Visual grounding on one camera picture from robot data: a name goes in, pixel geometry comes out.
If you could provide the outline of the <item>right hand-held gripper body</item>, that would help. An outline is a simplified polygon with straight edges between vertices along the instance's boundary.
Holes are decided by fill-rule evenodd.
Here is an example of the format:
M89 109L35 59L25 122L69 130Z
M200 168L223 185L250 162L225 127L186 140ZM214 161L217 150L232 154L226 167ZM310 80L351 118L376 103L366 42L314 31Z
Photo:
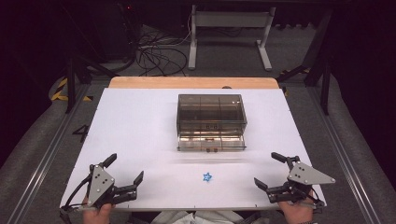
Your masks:
M310 192L314 190L314 185L334 184L335 179L301 162L298 156L286 158L287 161L285 163L290 169L287 181L282 186L267 189L266 194L269 201L271 203L297 203L310 198L313 202L309 205L313 209L324 207L325 202L317 194L311 196Z

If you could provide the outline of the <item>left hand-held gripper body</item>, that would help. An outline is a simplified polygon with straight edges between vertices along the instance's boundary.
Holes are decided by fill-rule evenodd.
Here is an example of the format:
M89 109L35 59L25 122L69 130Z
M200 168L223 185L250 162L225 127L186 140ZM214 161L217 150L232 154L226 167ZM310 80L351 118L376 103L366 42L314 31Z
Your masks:
M91 182L87 190L85 209L100 209L104 204L112 205L134 201L137 198L138 181L125 187L117 187L115 178L100 165L92 165Z

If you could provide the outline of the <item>clear smoky plastic drawer box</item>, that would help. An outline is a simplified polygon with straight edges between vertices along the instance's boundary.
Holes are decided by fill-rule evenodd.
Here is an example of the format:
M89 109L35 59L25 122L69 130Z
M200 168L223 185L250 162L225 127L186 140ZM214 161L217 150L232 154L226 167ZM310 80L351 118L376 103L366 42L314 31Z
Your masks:
M180 94L179 151L239 151L246 148L248 120L241 94Z

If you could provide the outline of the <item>person's left hand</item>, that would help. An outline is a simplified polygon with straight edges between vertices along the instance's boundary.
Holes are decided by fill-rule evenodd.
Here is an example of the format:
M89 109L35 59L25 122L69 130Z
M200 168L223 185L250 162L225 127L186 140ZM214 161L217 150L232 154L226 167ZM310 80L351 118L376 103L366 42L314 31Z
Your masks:
M106 203L99 210L85 210L82 213L83 224L110 224L110 214L114 204Z

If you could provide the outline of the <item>person's right hand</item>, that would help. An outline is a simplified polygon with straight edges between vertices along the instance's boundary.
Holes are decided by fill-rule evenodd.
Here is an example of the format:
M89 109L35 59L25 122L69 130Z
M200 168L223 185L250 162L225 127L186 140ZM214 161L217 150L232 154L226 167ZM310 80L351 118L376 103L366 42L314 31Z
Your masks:
M312 224L313 223L313 201L306 198L304 201L290 204L279 202L278 206L282 210L288 224Z

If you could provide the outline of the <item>white table cover sheet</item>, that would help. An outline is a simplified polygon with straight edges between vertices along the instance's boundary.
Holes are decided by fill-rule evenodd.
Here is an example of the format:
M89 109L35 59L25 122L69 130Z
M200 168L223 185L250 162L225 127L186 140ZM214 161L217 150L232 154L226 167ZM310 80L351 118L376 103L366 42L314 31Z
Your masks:
M267 210L274 208L268 187L287 181L286 163L272 152L315 167L307 155L282 90L240 90L247 114L246 148L236 152L179 151L177 100L182 89L106 89L96 109L88 136L64 191L64 203L79 203L77 190L89 167L113 153L107 168L116 186L126 186L144 172L136 200L120 210ZM212 174L209 182L203 174Z

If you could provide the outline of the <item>person's light clothing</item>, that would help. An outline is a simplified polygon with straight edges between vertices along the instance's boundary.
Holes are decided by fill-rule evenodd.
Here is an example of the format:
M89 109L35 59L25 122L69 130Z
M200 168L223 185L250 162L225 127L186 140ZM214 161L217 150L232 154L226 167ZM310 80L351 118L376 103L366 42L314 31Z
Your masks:
M242 220L233 211L163 211L150 224L237 224Z

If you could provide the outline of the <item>yellow black hazard tape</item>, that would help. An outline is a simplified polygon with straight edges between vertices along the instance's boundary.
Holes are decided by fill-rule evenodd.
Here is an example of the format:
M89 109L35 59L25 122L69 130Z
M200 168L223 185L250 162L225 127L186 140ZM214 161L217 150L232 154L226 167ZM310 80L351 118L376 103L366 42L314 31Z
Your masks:
M64 77L60 81L55 93L52 95L51 101L56 101L56 100L68 101L68 96L62 95L62 91L64 90L64 87L66 86L66 84L67 84L67 77ZM89 96L89 95L84 96L84 98L83 98L83 101L85 101L85 102L91 102L92 100L93 100L93 96Z

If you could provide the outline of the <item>black metal stand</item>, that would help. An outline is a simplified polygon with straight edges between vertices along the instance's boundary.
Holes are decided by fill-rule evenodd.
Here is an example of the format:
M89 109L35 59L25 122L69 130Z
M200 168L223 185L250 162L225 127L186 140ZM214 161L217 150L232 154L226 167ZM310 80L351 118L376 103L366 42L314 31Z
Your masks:
M103 67L97 62L94 62L86 57L81 55L72 55L66 65L66 78L67 78L67 109L66 114L72 111L75 103L76 103L76 78L82 84L90 84L92 81L91 72L88 67L94 68L100 74L106 75L107 77L113 78L116 77L117 74L110 71L109 69Z
M320 20L308 51L304 56L302 64L291 69L290 71L284 71L279 77L276 78L276 81L280 83L291 77L301 74L305 70L308 70L307 76L304 79L304 84L306 87L316 86L318 81L321 79L322 84L319 102L320 107L325 115L329 114L328 98L331 69L328 61L328 55L326 54L323 47L323 42L328 30L328 25L331 21L331 17L332 9L326 9Z

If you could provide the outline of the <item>grey metal stand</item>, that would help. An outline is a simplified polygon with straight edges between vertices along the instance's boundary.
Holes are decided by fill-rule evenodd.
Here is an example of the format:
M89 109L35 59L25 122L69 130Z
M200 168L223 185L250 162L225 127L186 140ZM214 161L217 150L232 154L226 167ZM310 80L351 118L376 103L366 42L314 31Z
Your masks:
M270 7L261 12L226 12L226 11L202 11L196 5L191 7L190 18L190 54L188 68L196 67L197 45L196 29L198 27L237 27L237 28L262 28L262 38L256 41L261 55L262 64L266 71L272 70L272 65L266 51L266 42L271 30L271 25L276 14L276 8Z

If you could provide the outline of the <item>aluminium floor rail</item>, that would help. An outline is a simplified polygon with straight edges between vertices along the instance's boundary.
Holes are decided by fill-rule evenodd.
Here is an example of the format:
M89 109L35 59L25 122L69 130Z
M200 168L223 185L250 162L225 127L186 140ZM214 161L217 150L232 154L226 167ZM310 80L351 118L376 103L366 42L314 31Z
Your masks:
M64 140L65 132L89 87L89 84L82 84L78 88L75 105L70 109L68 113L65 113L63 115L62 122L60 123L55 134L53 135L43 158L35 168L35 171L33 172L32 177L30 178L29 183L27 184L21 198L19 199L9 219L7 220L7 224L21 224L24 220L24 217L29 207L31 206L32 201L35 198L39 188L41 187L50 169L50 166L60 148L60 144Z
M339 135L337 134L333 123L328 115L326 115L321 107L319 96L315 88L308 87L307 92L315 105L319 116L324 123L326 132L331 138L333 153L335 154L343 173L346 177L351 191L354 195L355 200L363 214L363 217L367 224L382 224L377 212L371 200L368 197L367 191L365 190L359 175L357 174L350 158L348 157L344 145L341 142Z

